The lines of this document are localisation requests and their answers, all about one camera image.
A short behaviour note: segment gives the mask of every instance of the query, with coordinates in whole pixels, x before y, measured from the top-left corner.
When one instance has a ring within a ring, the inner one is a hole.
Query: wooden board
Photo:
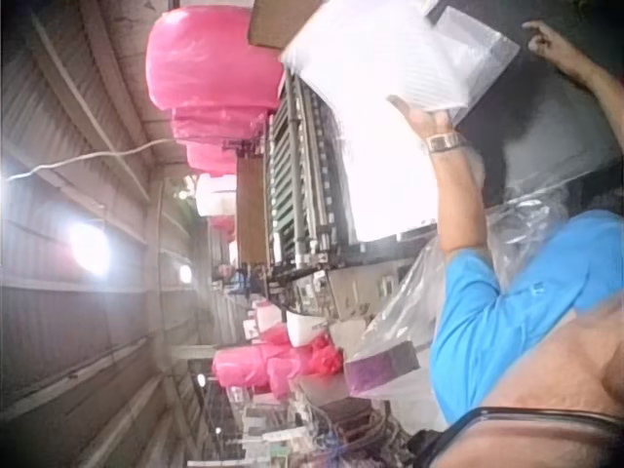
[[[239,265],[266,264],[262,158],[239,159],[236,168],[236,241]]]
[[[255,0],[250,44],[284,49],[321,3],[322,0]]]

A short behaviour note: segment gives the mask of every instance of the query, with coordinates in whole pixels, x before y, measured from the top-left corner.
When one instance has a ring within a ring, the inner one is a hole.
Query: person
[[[621,84],[547,24],[524,27],[535,33],[531,51],[595,95],[624,148]],[[624,417],[624,220],[602,211],[570,219],[502,291],[462,138],[446,112],[390,100],[426,141],[439,190],[446,301],[430,375],[454,424],[425,458],[436,467],[595,466]]]

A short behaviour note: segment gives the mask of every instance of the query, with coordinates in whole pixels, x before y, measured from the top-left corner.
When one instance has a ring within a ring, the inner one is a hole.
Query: wristwatch
[[[443,153],[451,149],[463,146],[463,137],[458,132],[449,132],[447,134],[437,134],[429,136],[425,143],[429,153]]]

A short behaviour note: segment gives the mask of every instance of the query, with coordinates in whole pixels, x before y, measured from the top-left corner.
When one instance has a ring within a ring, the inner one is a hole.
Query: white cable
[[[175,142],[175,141],[176,141],[175,138],[160,138],[160,139],[155,139],[153,141],[150,141],[149,143],[143,144],[139,146],[138,148],[129,149],[128,151],[97,151],[95,153],[87,153],[87,154],[82,154],[80,156],[76,156],[74,158],[65,159],[64,161],[58,161],[57,163],[41,164],[39,166],[34,167],[32,170],[30,170],[27,173],[11,175],[10,177],[7,178],[7,182],[10,182],[12,180],[17,180],[18,178],[25,178],[25,177],[32,176],[33,174],[43,169],[56,169],[56,168],[60,168],[61,166],[65,166],[67,164],[76,163],[78,161],[85,161],[87,159],[93,159],[99,156],[114,156],[114,157],[130,156],[131,154],[139,153],[143,149],[149,148],[156,144],[169,143],[169,142]]]

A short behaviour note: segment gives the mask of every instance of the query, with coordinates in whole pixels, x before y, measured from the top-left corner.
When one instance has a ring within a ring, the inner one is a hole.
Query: blue shirt
[[[624,221],[572,218],[502,292],[491,266],[464,250],[446,271],[446,302],[430,372],[448,423],[476,407],[504,372],[570,310],[584,313],[624,288]]]

